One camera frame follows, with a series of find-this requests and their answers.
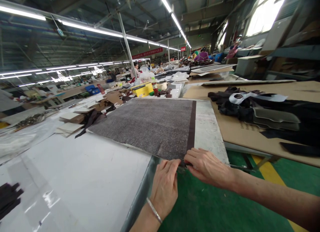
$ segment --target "green floor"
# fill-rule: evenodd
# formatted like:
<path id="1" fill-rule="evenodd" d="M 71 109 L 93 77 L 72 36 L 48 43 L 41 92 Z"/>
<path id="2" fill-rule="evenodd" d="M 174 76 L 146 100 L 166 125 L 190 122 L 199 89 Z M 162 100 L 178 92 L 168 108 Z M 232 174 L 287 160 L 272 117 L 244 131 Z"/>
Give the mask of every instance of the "green floor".
<path id="1" fill-rule="evenodd" d="M 245 165 L 228 151 L 231 164 Z M 273 164 L 288 187 L 320 196 L 320 169 L 281 159 Z M 252 173 L 262 178 L 260 172 Z M 287 219 L 235 193 L 206 185 L 188 171 L 178 174 L 178 200 L 159 231 L 293 231 Z"/>

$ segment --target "bottle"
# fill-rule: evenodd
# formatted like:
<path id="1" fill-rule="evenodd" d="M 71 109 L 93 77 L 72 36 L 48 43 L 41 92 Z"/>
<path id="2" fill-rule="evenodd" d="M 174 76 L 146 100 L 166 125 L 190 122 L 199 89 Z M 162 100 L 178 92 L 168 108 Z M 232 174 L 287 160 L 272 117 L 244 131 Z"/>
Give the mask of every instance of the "bottle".
<path id="1" fill-rule="evenodd" d="M 157 86 L 157 80 L 154 77 L 151 78 L 151 84 L 152 84 L 152 88 L 154 91 L 154 96 L 158 96 L 159 91 L 158 91 L 158 86 Z"/>
<path id="2" fill-rule="evenodd" d="M 99 88 L 101 94 L 105 94 L 104 89 L 102 88 L 102 86 L 100 84 L 97 84 L 97 87 Z"/>

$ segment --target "gray felt sheet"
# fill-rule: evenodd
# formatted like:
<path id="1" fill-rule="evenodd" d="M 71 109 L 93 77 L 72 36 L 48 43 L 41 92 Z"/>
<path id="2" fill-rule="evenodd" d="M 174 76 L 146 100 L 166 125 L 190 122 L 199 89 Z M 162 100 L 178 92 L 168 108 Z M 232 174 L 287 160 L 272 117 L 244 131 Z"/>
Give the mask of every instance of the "gray felt sheet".
<path id="1" fill-rule="evenodd" d="M 160 158 L 183 160 L 194 144 L 194 124 L 194 101 L 135 98 L 88 130 Z"/>

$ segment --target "person in purple shirt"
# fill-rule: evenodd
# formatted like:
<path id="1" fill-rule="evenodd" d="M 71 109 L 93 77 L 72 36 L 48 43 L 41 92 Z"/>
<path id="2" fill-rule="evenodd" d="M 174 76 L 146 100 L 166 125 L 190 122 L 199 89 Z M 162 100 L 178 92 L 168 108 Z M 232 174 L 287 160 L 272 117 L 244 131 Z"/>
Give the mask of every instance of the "person in purple shirt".
<path id="1" fill-rule="evenodd" d="M 196 56 L 196 58 L 194 59 L 194 61 L 206 61 L 209 59 L 209 55 L 206 52 L 206 48 L 202 48 L 201 52 Z"/>

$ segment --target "hand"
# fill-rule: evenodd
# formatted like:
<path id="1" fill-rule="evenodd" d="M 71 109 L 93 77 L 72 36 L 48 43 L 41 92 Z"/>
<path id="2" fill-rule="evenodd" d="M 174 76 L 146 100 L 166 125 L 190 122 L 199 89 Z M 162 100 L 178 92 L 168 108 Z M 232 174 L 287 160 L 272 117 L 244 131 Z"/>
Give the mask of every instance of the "hand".
<path id="1" fill-rule="evenodd" d="M 235 181 L 234 170 L 219 161 L 210 151 L 192 148 L 187 151 L 184 161 L 193 164 L 193 167 L 187 166 L 188 170 L 206 184 L 231 189 Z"/>
<path id="2" fill-rule="evenodd" d="M 162 220 L 171 212 L 178 198 L 176 172 L 180 163 L 180 159 L 163 160 L 157 165 L 150 201 Z"/>

